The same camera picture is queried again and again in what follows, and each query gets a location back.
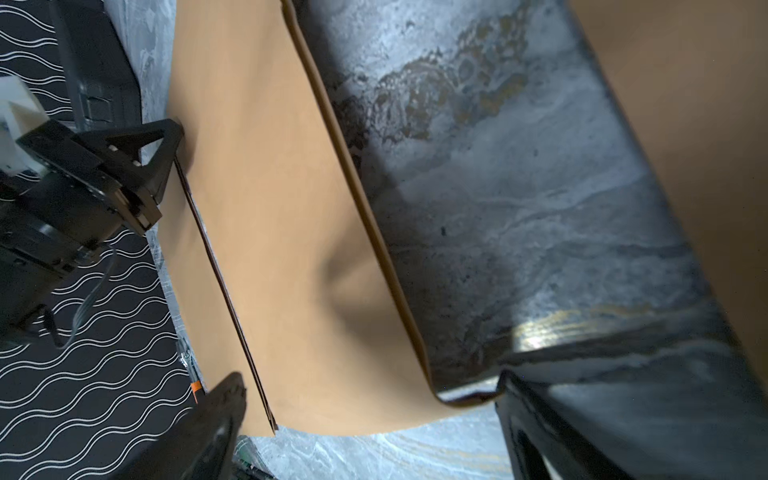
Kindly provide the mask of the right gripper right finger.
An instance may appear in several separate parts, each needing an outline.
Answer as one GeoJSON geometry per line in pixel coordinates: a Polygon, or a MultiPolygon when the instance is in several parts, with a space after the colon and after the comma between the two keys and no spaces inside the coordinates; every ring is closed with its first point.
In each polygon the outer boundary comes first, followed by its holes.
{"type": "Polygon", "coordinates": [[[630,475],[589,442],[510,370],[500,375],[496,413],[516,479],[628,479],[630,475]]]}

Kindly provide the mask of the brown file bag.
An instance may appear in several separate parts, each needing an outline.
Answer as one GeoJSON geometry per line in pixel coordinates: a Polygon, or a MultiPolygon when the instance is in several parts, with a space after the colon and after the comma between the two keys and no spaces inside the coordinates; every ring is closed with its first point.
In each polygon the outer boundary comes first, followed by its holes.
{"type": "Polygon", "coordinates": [[[491,401],[439,398],[290,2],[178,2],[167,110],[185,135],[158,241],[204,381],[243,376],[243,434],[372,435],[491,401]]]}
{"type": "Polygon", "coordinates": [[[758,380],[767,379],[767,5],[572,10],[758,380]]]}

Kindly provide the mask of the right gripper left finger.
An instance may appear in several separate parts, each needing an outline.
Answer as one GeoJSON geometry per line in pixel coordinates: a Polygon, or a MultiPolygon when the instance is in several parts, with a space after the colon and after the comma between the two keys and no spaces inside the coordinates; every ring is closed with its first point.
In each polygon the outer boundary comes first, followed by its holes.
{"type": "Polygon", "coordinates": [[[158,441],[116,472],[118,479],[228,479],[247,408],[242,375],[232,372],[158,441]]]}

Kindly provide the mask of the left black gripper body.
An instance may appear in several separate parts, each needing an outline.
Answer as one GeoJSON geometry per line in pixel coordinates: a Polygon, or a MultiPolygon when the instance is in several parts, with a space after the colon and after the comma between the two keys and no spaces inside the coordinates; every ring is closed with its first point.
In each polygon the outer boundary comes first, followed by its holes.
{"type": "Polygon", "coordinates": [[[32,336],[43,300],[106,248],[121,227],[145,234],[161,218],[162,153],[141,164],[142,147],[161,143],[159,121],[75,133],[50,120],[17,142],[46,168],[28,187],[1,177],[1,333],[32,336]]]}

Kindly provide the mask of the orange handled tool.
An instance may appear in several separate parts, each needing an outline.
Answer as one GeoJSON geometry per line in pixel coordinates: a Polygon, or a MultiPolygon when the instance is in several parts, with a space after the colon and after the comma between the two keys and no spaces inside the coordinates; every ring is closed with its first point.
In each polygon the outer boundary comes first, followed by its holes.
{"type": "Polygon", "coordinates": [[[196,404],[199,404],[200,401],[205,397],[205,390],[202,386],[200,381],[194,381],[190,383],[190,389],[193,394],[193,399],[196,404]]]}

